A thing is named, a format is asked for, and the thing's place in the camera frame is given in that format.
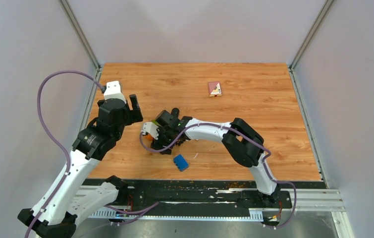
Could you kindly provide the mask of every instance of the wall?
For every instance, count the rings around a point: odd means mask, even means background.
[[[291,63],[324,0],[69,0],[100,63]]]
[[[37,116],[36,94],[50,73],[93,68],[58,1],[0,1],[0,237],[23,237],[17,219],[47,191],[64,155]],[[45,86],[42,110],[52,133],[70,148],[91,83],[60,76]]]
[[[296,69],[331,187],[374,237],[374,1],[339,0]]]

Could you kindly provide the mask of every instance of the blue block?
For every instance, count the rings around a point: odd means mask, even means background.
[[[184,157],[182,157],[182,155],[177,155],[174,158],[174,163],[181,172],[189,167],[187,161],[184,159]]]

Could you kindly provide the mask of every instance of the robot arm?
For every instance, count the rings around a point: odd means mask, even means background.
[[[265,171],[262,159],[265,156],[264,151],[249,141],[237,138],[238,134],[227,129],[233,128],[244,134],[254,142],[263,145],[263,138],[253,130],[244,120],[235,118],[233,122],[208,122],[201,121],[192,117],[183,117],[178,119],[179,110],[173,109],[171,113],[163,110],[154,122],[147,122],[143,125],[142,132],[144,135],[150,134],[153,138],[151,148],[162,149],[167,147],[185,128],[188,128],[178,138],[175,145],[181,145],[187,140],[210,140],[224,144],[232,158],[244,167],[248,167],[257,184],[257,189],[268,196],[269,200],[274,202],[278,198],[280,187],[270,179]],[[205,125],[206,123],[216,124],[219,127]],[[171,154],[171,149],[166,149],[161,154]]]
[[[92,213],[118,198],[125,198],[127,184],[111,176],[96,190],[77,202],[71,202],[86,177],[121,139],[124,127],[143,121],[136,95],[130,95],[130,110],[118,81],[107,83],[104,98],[98,102],[98,117],[79,132],[73,143],[70,171],[66,173],[64,166],[40,201],[32,209],[22,209],[18,215],[18,219],[29,226],[35,214],[41,211],[32,229],[43,238],[69,238],[76,227]],[[47,207],[42,209],[45,200],[56,190],[64,174],[66,179]]]

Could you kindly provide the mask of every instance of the wood grain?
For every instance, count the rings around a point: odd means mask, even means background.
[[[180,117],[214,122],[244,119],[272,151],[268,164],[280,180],[320,180],[295,92],[285,64],[276,63],[107,63],[101,84],[119,80],[126,98],[136,94],[144,121],[163,109]],[[220,81],[221,97],[209,97],[209,81]],[[103,96],[98,91],[95,102]],[[90,119],[98,114],[93,105]],[[124,179],[252,180],[222,144],[188,141],[172,155],[146,151],[139,143],[142,123],[127,126],[117,146],[90,174]],[[172,159],[182,154],[190,164],[180,172]]]

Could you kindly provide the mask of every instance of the white metal frame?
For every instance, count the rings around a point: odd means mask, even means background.
[[[58,0],[60,5],[63,8],[64,13],[67,15],[70,24],[72,25],[76,35],[79,37],[79,40],[84,47],[86,54],[88,55],[89,59],[91,60],[93,66],[96,68],[97,73],[95,79],[99,81],[101,73],[102,73],[102,65],[99,64],[97,58],[95,57],[94,51],[90,47],[85,35],[83,34],[83,31],[78,24],[76,17],[73,14],[73,11],[71,10],[71,7],[67,0]],[[325,174],[322,172],[323,162],[322,158],[319,157],[317,148],[319,147],[317,144],[316,138],[314,138],[312,134],[312,124],[311,121],[307,118],[307,111],[306,106],[304,103],[304,100],[302,100],[301,94],[300,94],[300,87],[298,80],[296,78],[295,74],[295,68],[297,67],[300,59],[302,58],[303,54],[305,53],[305,50],[311,43],[311,40],[313,39],[314,35],[316,34],[317,30],[319,29],[323,19],[328,14],[329,10],[331,9],[331,6],[335,0],[326,0],[324,5],[322,6],[316,20],[314,21],[311,29],[309,30],[306,38],[302,42],[299,50],[297,51],[297,54],[293,60],[293,62],[289,65],[289,73],[290,78],[292,80],[292,84],[296,93],[296,97],[298,100],[299,107],[301,109],[301,114],[305,123],[305,127],[308,133],[308,137],[311,143],[311,147],[314,152],[314,157],[316,159],[317,166],[319,168],[319,172],[321,174],[321,177],[323,181],[328,186],[328,178],[325,177]],[[93,99],[95,97],[96,92],[96,86],[93,85],[89,100],[86,105],[85,113],[83,115],[83,120],[81,123],[80,128],[83,129],[88,121],[90,109],[92,107]],[[83,197],[83,191],[87,189],[88,186],[82,186],[81,189],[78,191],[77,195],[74,199],[79,199],[80,197]],[[345,212],[344,205],[342,203],[340,194],[338,190],[334,189],[299,189],[298,191],[298,212],[303,211],[330,211],[336,225],[336,230],[340,238],[352,238],[353,233],[347,218],[347,213]]]

